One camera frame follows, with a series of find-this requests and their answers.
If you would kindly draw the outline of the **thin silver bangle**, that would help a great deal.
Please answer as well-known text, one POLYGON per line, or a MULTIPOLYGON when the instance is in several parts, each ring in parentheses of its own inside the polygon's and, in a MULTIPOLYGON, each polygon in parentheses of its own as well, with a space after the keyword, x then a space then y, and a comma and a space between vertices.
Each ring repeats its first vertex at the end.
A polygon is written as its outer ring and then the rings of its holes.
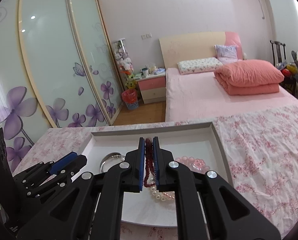
POLYGON ((100 162, 99 170, 101 173, 107 172, 112 166, 125 161, 125 156, 119 152, 107 154, 100 162))

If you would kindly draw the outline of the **pink floral tablecloth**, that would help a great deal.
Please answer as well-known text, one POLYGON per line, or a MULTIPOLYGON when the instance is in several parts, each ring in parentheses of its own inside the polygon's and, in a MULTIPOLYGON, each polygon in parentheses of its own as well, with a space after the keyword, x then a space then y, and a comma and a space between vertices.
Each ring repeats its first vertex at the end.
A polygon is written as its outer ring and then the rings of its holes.
POLYGON ((140 136, 158 137, 174 156, 203 159, 285 237, 298 222, 298 105, 216 118, 103 126, 50 128, 15 168, 18 174, 69 152, 99 168, 108 152, 131 148, 140 136))

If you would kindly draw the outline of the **red lined waste bin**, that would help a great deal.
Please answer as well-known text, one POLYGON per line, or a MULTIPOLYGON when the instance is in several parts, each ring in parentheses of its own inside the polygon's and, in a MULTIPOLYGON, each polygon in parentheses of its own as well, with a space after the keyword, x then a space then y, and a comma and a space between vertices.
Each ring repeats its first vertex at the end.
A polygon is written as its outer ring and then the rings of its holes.
POLYGON ((128 110, 134 110, 139 107, 138 93, 135 89, 128 89, 122 92, 121 97, 128 110))

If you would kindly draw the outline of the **floral sliding wardrobe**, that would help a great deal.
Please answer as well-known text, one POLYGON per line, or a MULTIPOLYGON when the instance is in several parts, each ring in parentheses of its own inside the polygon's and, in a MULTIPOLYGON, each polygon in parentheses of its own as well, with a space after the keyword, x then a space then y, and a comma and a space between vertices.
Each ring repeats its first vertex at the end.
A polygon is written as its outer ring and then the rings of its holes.
POLYGON ((120 94, 98 0, 0 1, 0 128, 12 171, 50 128, 114 124, 120 94))

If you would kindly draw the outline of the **pink bedside table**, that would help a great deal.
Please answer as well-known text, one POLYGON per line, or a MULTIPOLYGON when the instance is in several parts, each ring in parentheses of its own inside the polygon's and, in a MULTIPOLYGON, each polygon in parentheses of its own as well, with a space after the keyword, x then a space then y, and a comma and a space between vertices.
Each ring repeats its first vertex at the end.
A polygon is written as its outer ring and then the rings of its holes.
POLYGON ((137 80, 144 104, 162 102, 166 100, 165 72, 149 75, 137 80))

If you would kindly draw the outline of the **bed with pink sheet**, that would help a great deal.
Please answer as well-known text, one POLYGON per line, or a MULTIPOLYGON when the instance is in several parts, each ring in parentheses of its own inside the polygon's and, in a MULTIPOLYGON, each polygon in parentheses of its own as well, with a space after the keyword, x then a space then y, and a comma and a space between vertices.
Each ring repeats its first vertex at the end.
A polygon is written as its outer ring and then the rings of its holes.
POLYGON ((288 105, 298 107, 298 99, 283 88, 273 94, 231 96, 212 72, 181 75, 177 68, 166 70, 166 122, 210 119, 288 105))

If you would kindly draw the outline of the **clear tube of plush toys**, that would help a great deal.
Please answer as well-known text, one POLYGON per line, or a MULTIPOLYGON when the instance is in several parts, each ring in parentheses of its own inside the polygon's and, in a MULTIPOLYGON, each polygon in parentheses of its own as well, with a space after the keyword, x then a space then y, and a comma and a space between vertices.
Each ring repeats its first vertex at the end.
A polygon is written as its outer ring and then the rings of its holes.
POLYGON ((118 71, 122 78, 125 88, 134 89, 136 87, 136 82, 134 80, 134 68, 132 60, 129 57, 127 51, 125 39, 122 38, 116 42, 113 42, 112 47, 114 50, 114 58, 116 61, 116 65, 118 67, 118 71))

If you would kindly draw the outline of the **white mug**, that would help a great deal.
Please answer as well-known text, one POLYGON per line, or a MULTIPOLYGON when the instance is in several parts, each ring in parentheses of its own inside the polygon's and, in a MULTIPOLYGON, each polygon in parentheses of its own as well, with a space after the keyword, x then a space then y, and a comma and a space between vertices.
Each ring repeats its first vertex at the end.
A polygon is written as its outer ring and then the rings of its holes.
POLYGON ((145 78, 149 77, 149 69, 148 68, 143 68, 141 71, 142 71, 143 77, 145 77, 145 78))

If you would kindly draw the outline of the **folded salmon duvet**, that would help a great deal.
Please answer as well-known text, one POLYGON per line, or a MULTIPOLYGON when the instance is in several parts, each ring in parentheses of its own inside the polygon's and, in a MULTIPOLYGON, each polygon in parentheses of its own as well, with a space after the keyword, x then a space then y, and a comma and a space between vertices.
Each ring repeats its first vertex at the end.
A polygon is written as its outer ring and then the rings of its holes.
POLYGON ((281 71, 264 60, 225 64, 214 71, 214 76, 229 95, 278 93, 284 80, 281 71))

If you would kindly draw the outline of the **floral white pillow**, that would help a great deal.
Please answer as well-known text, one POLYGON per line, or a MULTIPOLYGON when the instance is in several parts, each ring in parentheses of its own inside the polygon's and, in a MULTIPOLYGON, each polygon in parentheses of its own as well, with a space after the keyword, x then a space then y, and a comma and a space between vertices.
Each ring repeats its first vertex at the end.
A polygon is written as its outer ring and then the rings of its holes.
POLYGON ((177 63, 181 75, 213 72, 223 64, 215 57, 180 61, 177 63))

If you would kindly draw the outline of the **lilac small pillow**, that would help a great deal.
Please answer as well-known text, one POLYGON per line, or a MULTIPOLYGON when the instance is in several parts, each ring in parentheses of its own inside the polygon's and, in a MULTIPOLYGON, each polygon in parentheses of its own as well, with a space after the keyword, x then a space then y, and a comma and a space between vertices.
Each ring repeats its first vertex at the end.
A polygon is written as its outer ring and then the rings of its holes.
POLYGON ((216 58, 222 64, 234 63, 238 61, 237 46, 235 45, 215 45, 216 58))

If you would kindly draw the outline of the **beige and pink headboard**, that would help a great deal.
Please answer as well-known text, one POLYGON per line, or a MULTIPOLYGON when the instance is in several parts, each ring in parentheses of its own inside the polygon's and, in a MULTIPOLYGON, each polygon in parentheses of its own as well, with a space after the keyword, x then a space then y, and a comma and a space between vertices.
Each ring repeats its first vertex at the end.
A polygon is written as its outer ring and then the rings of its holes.
POLYGON ((215 45, 234 45, 238 59, 243 58, 238 33, 231 31, 200 32, 162 37, 159 39, 164 66, 177 68, 178 62, 215 57, 215 45))

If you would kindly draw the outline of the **dark wooden chair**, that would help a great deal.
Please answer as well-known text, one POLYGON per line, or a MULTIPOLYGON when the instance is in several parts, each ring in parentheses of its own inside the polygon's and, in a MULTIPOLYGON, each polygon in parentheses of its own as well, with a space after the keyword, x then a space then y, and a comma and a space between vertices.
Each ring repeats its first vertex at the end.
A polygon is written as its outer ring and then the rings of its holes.
POLYGON ((271 49, 272 49, 272 58, 274 66, 277 66, 279 63, 283 63, 287 60, 285 52, 285 43, 279 41, 270 40, 271 49))

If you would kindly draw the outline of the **white wall socket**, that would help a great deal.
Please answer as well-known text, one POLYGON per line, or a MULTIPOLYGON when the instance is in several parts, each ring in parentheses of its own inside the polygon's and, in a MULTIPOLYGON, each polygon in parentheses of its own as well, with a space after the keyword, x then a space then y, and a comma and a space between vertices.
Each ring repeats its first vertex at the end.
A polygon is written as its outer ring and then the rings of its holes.
POLYGON ((148 39, 148 38, 152 38, 152 34, 149 33, 149 34, 141 35, 141 38, 142 38, 143 40, 148 39))

